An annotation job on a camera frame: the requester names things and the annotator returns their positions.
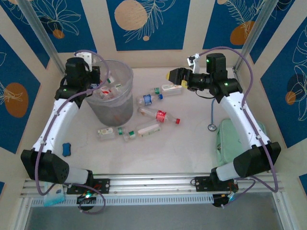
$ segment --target white tube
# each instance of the white tube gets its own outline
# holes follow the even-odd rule
[[[85,184],[87,181],[88,171],[85,169],[78,169],[69,167],[68,177],[65,183],[68,184]]]
[[[230,162],[228,164],[225,164],[223,166],[217,167],[216,174],[220,181],[227,181],[230,179],[238,178],[240,177],[235,170],[234,162]]]

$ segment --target blue sponge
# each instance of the blue sponge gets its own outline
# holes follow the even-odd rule
[[[64,143],[63,144],[63,154],[64,157],[68,157],[71,155],[71,144],[70,143]]]

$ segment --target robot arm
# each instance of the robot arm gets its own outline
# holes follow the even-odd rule
[[[56,92],[55,102],[51,116],[31,150],[24,150],[21,160],[31,179],[35,179],[35,162],[41,149],[41,157],[38,167],[40,181],[56,184],[86,184],[91,186],[93,173],[90,170],[78,169],[69,166],[59,155],[65,134],[73,117],[81,107],[86,94],[79,95],[65,103],[71,96],[86,91],[92,83],[99,84],[99,69],[93,70],[92,56],[90,53],[79,54],[81,57],[72,57],[66,63],[66,75]]]
[[[211,177],[213,181],[244,178],[270,170],[270,164],[259,139],[261,138],[265,143],[273,164],[277,160],[281,147],[278,142],[271,143],[258,126],[247,104],[242,107],[241,102],[244,96],[242,88],[236,79],[227,78],[225,56],[219,53],[207,55],[208,74],[199,73],[198,58],[198,54],[188,58],[188,64],[193,68],[193,72],[189,69],[178,68],[170,71],[166,78],[172,83],[182,85],[191,91],[209,89],[209,92],[215,96],[217,102],[229,114],[239,134],[244,151],[233,162],[212,169]],[[259,135],[256,135],[243,109],[248,113]]]

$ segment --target vertical metal pole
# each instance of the vertical metal pole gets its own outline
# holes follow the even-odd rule
[[[268,19],[270,18],[273,10],[275,9],[276,4],[278,3],[278,0],[263,0],[265,1],[263,8],[261,9],[256,22],[249,33],[249,36],[244,43],[242,47],[242,55],[244,57],[247,57],[254,47],[259,35],[261,34],[265,24],[267,23]],[[234,66],[234,71],[238,72],[242,64],[242,58],[239,57],[239,59],[236,61],[236,64]]]
[[[35,13],[31,3],[28,0],[17,0],[17,3],[21,12],[24,14],[26,20],[34,31],[35,35],[46,50],[47,54],[54,61],[59,71],[64,74],[65,67],[61,62],[57,50],[55,49],[50,37],[48,36],[41,21]]]

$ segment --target red label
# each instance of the red label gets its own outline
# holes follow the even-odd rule
[[[157,121],[159,121],[159,122],[164,122],[165,115],[166,115],[166,112],[163,112],[163,111],[159,110],[159,111],[157,112],[157,116],[156,116],[155,118],[156,118]]]

